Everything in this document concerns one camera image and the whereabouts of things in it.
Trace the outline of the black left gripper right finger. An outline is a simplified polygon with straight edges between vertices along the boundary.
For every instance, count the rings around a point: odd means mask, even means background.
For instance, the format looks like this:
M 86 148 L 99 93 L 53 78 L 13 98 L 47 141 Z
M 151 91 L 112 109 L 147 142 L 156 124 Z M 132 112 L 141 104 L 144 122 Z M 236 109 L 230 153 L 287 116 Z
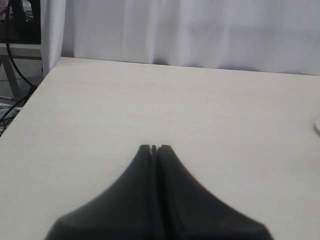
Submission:
M 201 185 L 169 145 L 157 151 L 159 201 L 168 240 L 271 240 L 260 222 Z

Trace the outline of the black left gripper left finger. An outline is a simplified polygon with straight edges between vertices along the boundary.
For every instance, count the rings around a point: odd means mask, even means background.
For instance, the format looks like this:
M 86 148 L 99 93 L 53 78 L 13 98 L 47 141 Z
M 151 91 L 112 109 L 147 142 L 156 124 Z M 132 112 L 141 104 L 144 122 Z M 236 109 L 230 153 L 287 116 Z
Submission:
M 156 240 L 156 147 L 141 145 L 122 175 L 104 192 L 60 217 L 47 240 Z

